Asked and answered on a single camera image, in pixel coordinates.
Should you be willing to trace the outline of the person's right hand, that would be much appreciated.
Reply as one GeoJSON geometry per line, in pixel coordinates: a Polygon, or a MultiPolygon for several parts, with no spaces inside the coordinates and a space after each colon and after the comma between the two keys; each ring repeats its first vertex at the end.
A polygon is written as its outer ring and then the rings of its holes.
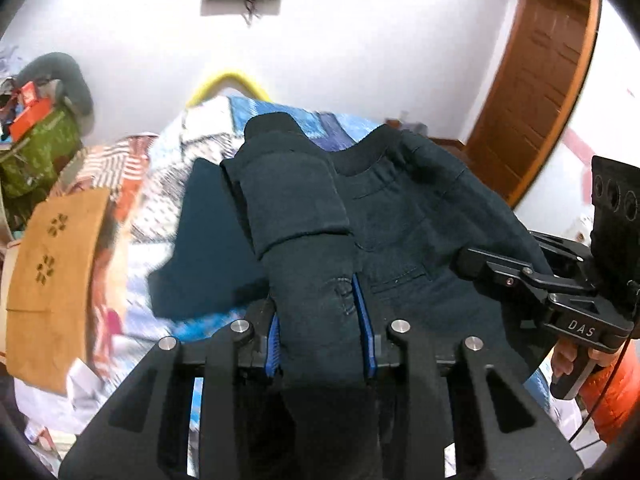
{"type": "MultiPolygon", "coordinates": [[[[560,378],[563,375],[573,373],[575,361],[577,360],[579,350],[573,341],[561,338],[554,346],[551,357],[551,368],[554,378],[560,378]]],[[[588,350],[589,359],[596,363],[596,367],[607,368],[614,363],[622,353],[622,349],[618,349],[615,353],[601,352],[597,349],[590,348],[588,350]]]]}

